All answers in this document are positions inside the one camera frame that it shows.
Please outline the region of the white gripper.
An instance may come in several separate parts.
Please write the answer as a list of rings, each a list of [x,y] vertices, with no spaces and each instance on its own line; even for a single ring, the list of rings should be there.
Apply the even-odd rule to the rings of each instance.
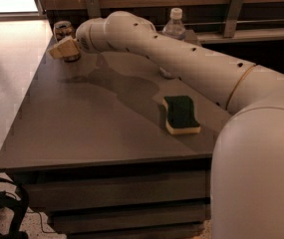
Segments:
[[[104,24],[104,19],[96,18],[85,21],[77,29],[76,38],[85,52],[98,53],[106,49]],[[71,36],[65,37],[52,46],[48,53],[53,59],[77,60],[80,58],[80,48],[77,40]]]

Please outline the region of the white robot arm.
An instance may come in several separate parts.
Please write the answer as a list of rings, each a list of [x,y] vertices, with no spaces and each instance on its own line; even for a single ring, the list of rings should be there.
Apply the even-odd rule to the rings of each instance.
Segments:
[[[212,239],[284,239],[284,75],[161,35],[124,11],[84,22],[49,52],[80,51],[144,56],[230,112],[212,157]]]

